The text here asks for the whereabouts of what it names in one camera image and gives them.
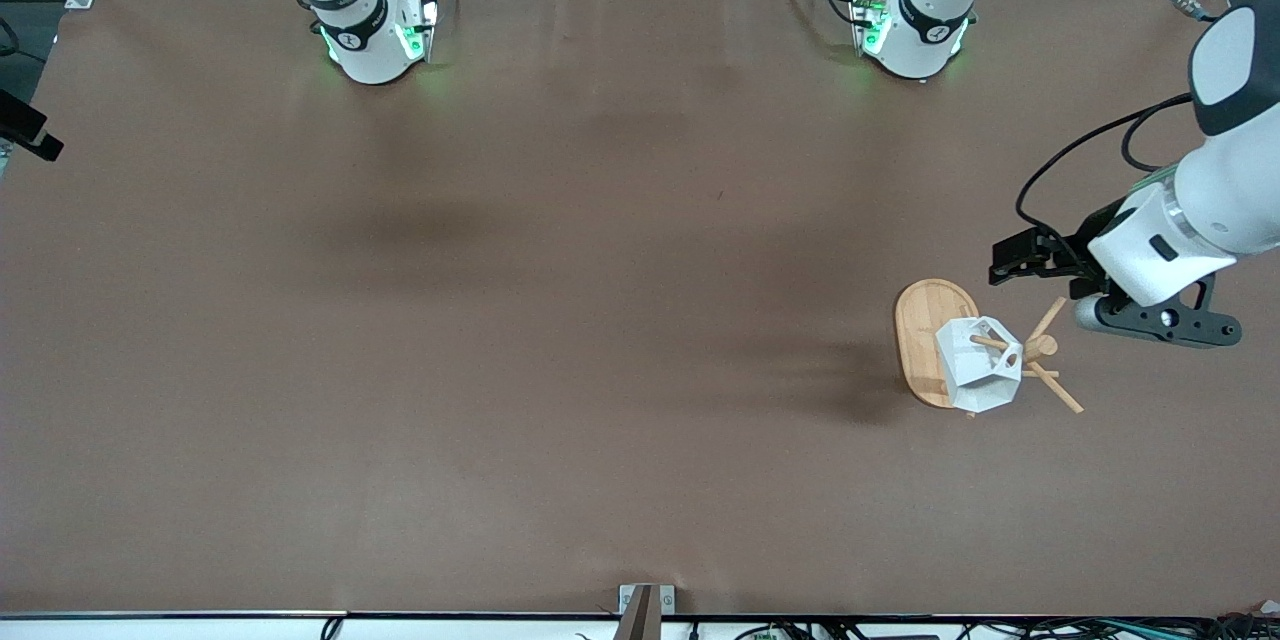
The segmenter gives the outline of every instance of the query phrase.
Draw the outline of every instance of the brown tabletop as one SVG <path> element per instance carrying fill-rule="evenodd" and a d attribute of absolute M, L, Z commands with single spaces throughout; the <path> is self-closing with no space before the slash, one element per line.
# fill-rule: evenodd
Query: brown tabletop
<path fill-rule="evenodd" d="M 96 0 L 0 192 L 0 608 L 1210 614 L 1280 595 L 1280 253 L 1234 349 L 1062 317 L 977 420 L 891 308 L 1185 90 L 1165 0 L 980 0 L 927 84 L 818 0 L 461 0 L 360 87 L 293 0 Z M 1137 179 L 1117 137 L 1029 207 Z M 1135 151 L 1198 143 L 1187 108 Z"/>

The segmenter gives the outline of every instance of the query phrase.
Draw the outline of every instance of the oval wooden board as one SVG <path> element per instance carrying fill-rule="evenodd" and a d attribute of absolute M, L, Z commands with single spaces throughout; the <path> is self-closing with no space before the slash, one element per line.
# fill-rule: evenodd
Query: oval wooden board
<path fill-rule="evenodd" d="M 897 356 L 906 385 L 922 402 L 938 408 L 952 406 L 934 335 L 955 317 L 978 317 L 978 303 L 960 285 L 937 276 L 909 285 L 893 307 Z"/>

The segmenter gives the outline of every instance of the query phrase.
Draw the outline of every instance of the wooden peg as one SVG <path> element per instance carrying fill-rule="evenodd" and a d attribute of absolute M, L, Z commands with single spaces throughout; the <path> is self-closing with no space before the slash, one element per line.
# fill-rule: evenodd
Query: wooden peg
<path fill-rule="evenodd" d="M 987 346 L 988 348 L 996 348 L 996 349 L 1009 348 L 1009 343 L 1005 343 L 1005 340 L 996 340 L 988 338 L 987 335 L 969 335 L 969 339 L 974 340 L 974 343 L 978 343 L 979 346 Z"/>
<path fill-rule="evenodd" d="M 1029 364 L 1027 364 L 1027 366 L 1029 369 L 1032 369 L 1032 371 L 1046 385 L 1048 385 L 1048 389 L 1051 389 L 1053 392 L 1053 394 L 1056 394 L 1064 403 L 1066 403 L 1066 407 L 1071 408 L 1071 412 L 1075 412 L 1075 413 L 1084 412 L 1084 407 L 1080 403 L 1075 402 L 1075 398 L 1073 398 L 1071 394 L 1068 393 L 1066 388 L 1062 388 L 1061 385 L 1059 385 L 1057 380 L 1053 380 L 1053 378 L 1050 376 L 1048 371 L 1044 370 L 1043 367 L 1041 367 L 1038 362 L 1029 362 Z"/>
<path fill-rule="evenodd" d="M 1023 362 L 1036 362 L 1057 352 L 1057 340 L 1052 335 L 1034 335 L 1023 347 Z"/>
<path fill-rule="evenodd" d="M 1029 334 L 1028 340 L 1034 340 L 1036 338 L 1043 335 L 1044 332 L 1048 330 L 1048 324 L 1053 321 L 1053 317 L 1057 317 L 1057 314 L 1061 311 L 1065 303 L 1066 298 L 1059 298 L 1053 301 L 1053 306 L 1050 307 L 1048 312 L 1046 312 L 1044 316 L 1041 319 L 1041 321 L 1036 324 L 1036 330 L 1032 330 L 1032 334 Z"/>

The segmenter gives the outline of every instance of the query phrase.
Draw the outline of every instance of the brown table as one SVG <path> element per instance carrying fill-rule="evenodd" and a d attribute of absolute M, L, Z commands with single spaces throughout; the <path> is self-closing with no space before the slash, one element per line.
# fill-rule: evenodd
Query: brown table
<path fill-rule="evenodd" d="M 920 276 L 988 288 L 1029 172 L 1185 88 L 1165 0 L 980 0 L 928 84 L 818 0 L 462 0 L 358 87 L 292 0 L 97 0 L 0 193 L 0 607 L 1208 614 L 1280 594 L 1280 253 L 1197 352 L 1060 321 L 911 399 Z M 1062 227 L 1137 179 L 1046 178 Z M 1198 143 L 1184 108 L 1137 152 Z"/>

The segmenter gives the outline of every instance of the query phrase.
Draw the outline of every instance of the cable connector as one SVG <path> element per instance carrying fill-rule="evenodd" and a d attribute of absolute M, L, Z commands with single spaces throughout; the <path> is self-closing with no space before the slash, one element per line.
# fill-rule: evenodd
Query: cable connector
<path fill-rule="evenodd" d="M 1189 17 L 1193 20 L 1211 22 L 1213 19 L 1213 17 L 1208 14 L 1207 10 L 1204 10 L 1204 6 L 1201 5 L 1198 0 L 1169 0 L 1169 1 L 1174 3 L 1174 6 L 1178 8 L 1178 12 L 1180 12 L 1185 17 Z"/>

